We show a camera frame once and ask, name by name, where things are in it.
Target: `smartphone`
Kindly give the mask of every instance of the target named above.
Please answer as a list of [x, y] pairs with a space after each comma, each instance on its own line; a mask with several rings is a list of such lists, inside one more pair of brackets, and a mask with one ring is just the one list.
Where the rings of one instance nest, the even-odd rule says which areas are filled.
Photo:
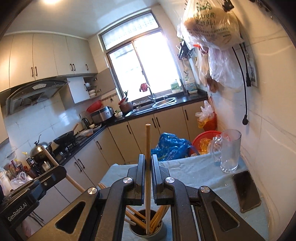
[[249, 170], [232, 176], [241, 213], [260, 206], [261, 199]]

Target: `metal bolt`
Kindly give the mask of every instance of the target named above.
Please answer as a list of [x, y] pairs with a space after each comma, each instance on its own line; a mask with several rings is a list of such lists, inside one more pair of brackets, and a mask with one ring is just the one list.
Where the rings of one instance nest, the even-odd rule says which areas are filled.
[[210, 192], [210, 188], [207, 187], [207, 186], [202, 186], [202, 187], [200, 188], [200, 190], [201, 190], [203, 193], [209, 193], [209, 192]]
[[89, 194], [95, 194], [97, 191], [98, 191], [98, 189], [96, 189], [96, 188], [89, 188], [89, 189], [87, 190], [87, 192], [88, 192]]
[[123, 179], [123, 182], [124, 183], [131, 183], [133, 181], [133, 179], [131, 178], [131, 177], [125, 177], [124, 179]]
[[173, 183], [173, 182], [175, 181], [175, 179], [174, 179], [173, 177], [167, 177], [167, 178], [165, 179], [165, 181], [166, 181], [167, 183]]

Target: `stainless steel pot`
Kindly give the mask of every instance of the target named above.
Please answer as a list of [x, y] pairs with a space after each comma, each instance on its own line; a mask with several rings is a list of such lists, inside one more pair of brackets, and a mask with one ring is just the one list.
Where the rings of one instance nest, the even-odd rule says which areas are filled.
[[43, 162], [45, 159], [47, 159], [46, 155], [43, 153], [41, 146], [44, 146], [45, 149], [49, 152], [52, 153], [52, 146], [51, 146], [51, 142], [47, 143], [47, 142], [41, 142], [39, 143], [40, 140], [40, 136], [37, 142], [35, 142], [35, 146], [33, 147], [33, 149], [30, 151], [30, 156], [34, 158], [34, 161], [36, 163], [39, 162]]
[[114, 110], [112, 107], [106, 106], [95, 112], [91, 113], [91, 117], [95, 124], [99, 124], [105, 120], [108, 120], [114, 115]]

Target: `kettle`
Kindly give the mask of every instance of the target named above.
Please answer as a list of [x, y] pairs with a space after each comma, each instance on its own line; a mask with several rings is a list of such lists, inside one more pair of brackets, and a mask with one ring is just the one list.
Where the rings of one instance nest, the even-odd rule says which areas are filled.
[[82, 124], [82, 127], [83, 127], [84, 130], [90, 129], [90, 127], [89, 127], [90, 123], [89, 123], [88, 119], [82, 118], [81, 119], [81, 124]]

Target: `window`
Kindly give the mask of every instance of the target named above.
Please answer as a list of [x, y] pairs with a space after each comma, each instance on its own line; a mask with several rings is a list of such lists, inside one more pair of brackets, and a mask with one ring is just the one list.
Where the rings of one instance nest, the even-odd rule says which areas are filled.
[[121, 94], [128, 100], [151, 95], [140, 92], [147, 83], [158, 95], [171, 93], [171, 84], [180, 84], [180, 75], [167, 40], [152, 13], [133, 18], [101, 36]]

